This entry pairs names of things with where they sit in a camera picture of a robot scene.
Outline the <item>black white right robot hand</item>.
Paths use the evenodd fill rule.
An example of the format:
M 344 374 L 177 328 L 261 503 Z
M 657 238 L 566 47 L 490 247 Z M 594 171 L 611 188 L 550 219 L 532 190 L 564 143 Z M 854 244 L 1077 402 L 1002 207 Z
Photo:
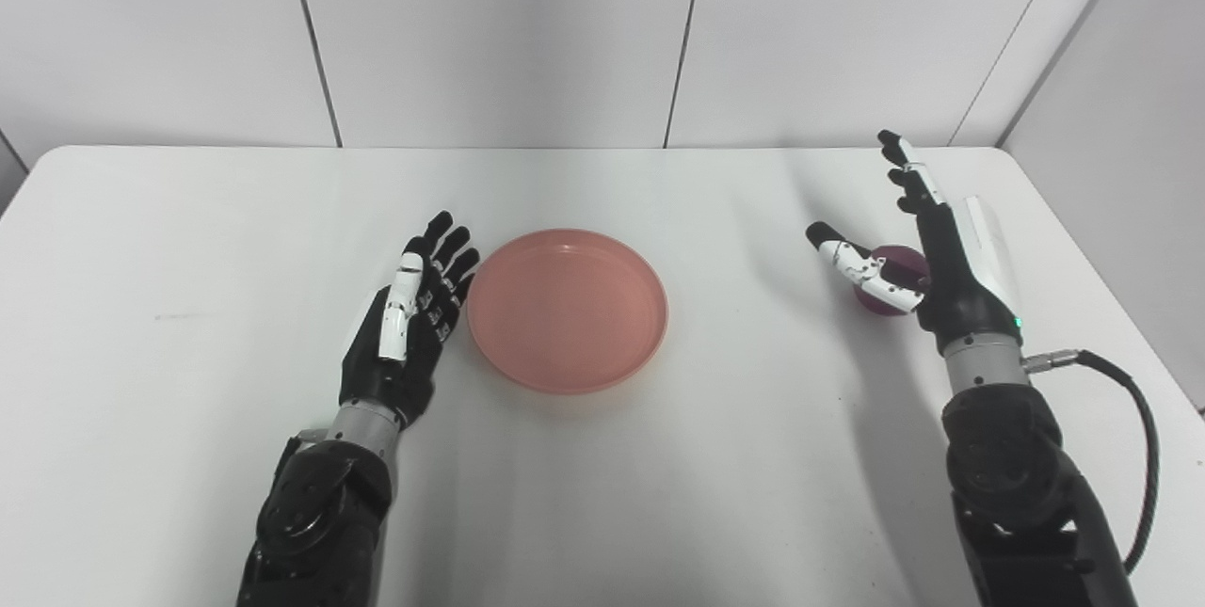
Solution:
M 1021 344 L 1019 290 L 989 204 L 946 198 L 906 139 L 890 130 L 877 139 L 892 165 L 888 178 L 903 191 L 898 207 L 915 218 L 925 271 L 876 257 L 825 222 L 809 226 L 811 244 L 857 291 L 892 311 L 916 312 L 937 349 L 972 334 L 1003 334 Z

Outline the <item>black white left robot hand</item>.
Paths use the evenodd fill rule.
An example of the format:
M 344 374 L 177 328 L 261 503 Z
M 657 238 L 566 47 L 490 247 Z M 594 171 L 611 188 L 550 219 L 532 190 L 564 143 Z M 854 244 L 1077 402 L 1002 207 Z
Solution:
M 468 226 L 455 224 L 448 211 L 408 240 L 345 353 L 341 403 L 378 403 L 402 428 L 427 413 L 434 371 L 455 332 L 480 261 Z

